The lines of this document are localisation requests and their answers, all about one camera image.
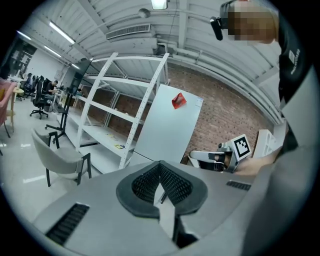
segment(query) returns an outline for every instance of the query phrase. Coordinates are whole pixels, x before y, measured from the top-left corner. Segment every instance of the white metal shelving unit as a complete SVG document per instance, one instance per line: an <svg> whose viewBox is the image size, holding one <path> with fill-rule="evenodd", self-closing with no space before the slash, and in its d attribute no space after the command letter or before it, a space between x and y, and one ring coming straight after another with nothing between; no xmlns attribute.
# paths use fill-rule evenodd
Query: white metal shelving unit
<svg viewBox="0 0 320 256"><path fill-rule="evenodd" d="M87 70L82 84L91 87L87 98L76 96L77 100L85 102L81 112L70 109L69 119L78 125L76 138L72 139L77 151L82 154L91 153L91 163L101 172L110 173L122 169L130 161L132 151L136 146L134 136L141 120L142 114L148 102L152 102L156 96L160 84L169 83L167 59L169 54L163 57L127 56L117 57L114 52L110 57L94 60ZM98 89L108 90L117 95L126 95L140 99L141 103L135 116L122 113L115 109L115 104L110 107L93 101ZM101 123L88 117L90 106L95 106L107 113L118 116L132 123L128 137L117 131L105 127ZM89 135L98 144L83 146L84 134Z"/></svg>

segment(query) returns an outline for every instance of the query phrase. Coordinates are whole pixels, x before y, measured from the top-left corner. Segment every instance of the cable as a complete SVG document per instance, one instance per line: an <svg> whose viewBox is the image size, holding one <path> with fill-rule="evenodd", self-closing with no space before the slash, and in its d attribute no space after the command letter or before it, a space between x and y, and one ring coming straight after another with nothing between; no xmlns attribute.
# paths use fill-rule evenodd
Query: cable
<svg viewBox="0 0 320 256"><path fill-rule="evenodd" d="M170 41L170 38L171 38L172 28L174 26L175 17L176 17L177 11L178 11L178 0L175 0L175 4L176 4L175 13L174 13L174 16L173 16L173 20L172 20L172 24L171 24L171 28L170 28L170 33L169 33L169 39L168 39L167 44L169 44L169 41Z"/></svg>

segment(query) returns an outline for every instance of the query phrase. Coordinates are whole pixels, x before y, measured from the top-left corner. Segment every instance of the white floor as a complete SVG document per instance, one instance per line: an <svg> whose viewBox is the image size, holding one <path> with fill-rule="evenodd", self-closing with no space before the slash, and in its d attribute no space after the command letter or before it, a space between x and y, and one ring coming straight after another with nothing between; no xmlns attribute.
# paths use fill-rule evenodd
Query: white floor
<svg viewBox="0 0 320 256"><path fill-rule="evenodd" d="M59 177L50 172L51 187L48 187L46 169L42 165L31 137L31 129L35 128L47 134L52 129L45 130L46 124L59 126L54 113L49 117L39 114L29 116L35 109L30 99L16 100L14 103L14 133L10 120L5 123L11 138L8 138L5 127L0 127L0 182L3 192L13 209L33 222L37 215L49 204L77 187L72 180ZM64 135L59 139L61 147L74 148ZM92 177L100 175L92 166ZM89 180L88 173L81 179L81 184Z"/></svg>

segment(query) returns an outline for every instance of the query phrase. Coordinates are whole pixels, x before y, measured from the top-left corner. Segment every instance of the ceiling light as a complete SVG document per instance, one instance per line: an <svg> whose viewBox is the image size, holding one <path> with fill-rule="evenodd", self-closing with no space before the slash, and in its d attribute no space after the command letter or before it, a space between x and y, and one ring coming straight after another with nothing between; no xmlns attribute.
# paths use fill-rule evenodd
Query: ceiling light
<svg viewBox="0 0 320 256"><path fill-rule="evenodd" d="M75 67L76 69L80 69L80 67L76 66L75 64L71 64L71 66Z"/></svg>
<svg viewBox="0 0 320 256"><path fill-rule="evenodd" d="M17 32L18 32L21 36L25 37L26 39L31 40L31 38L30 38L29 36L25 35L24 33L21 33L21 32L18 31L18 30L17 30Z"/></svg>
<svg viewBox="0 0 320 256"><path fill-rule="evenodd" d="M59 58L61 57L61 55L59 55L59 54L56 53L55 51L51 50L50 48L48 48L48 47L46 47L46 46L45 46L44 48L46 48L48 51L52 52L53 54L57 55Z"/></svg>
<svg viewBox="0 0 320 256"><path fill-rule="evenodd" d="M57 31L61 36L63 36L65 39L67 39L71 44L75 43L75 41L70 36L68 36L65 32L63 32L56 24L54 24L50 21L49 25L51 28L53 28L55 31Z"/></svg>
<svg viewBox="0 0 320 256"><path fill-rule="evenodd" d="M168 0L151 0L154 10L164 10L168 8Z"/></svg>

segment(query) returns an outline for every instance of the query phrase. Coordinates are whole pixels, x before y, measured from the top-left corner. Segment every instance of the vent grille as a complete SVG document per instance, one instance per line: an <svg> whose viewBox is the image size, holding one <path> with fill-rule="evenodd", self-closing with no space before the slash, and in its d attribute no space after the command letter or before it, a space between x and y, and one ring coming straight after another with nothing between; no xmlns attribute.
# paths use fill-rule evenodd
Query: vent grille
<svg viewBox="0 0 320 256"><path fill-rule="evenodd" d="M46 233L46 236L59 245L64 245L78 224L81 222L89 206L76 203L66 214Z"/></svg>
<svg viewBox="0 0 320 256"><path fill-rule="evenodd" d="M228 181L226 185L230 187L234 187L236 189L246 190L246 191L248 191L251 188L250 184L241 183L233 180Z"/></svg>
<svg viewBox="0 0 320 256"><path fill-rule="evenodd" d="M151 24L142 24L136 26L128 26L119 30L115 30L106 34L106 39L117 38L125 35L135 34L135 33L145 33L150 32Z"/></svg>

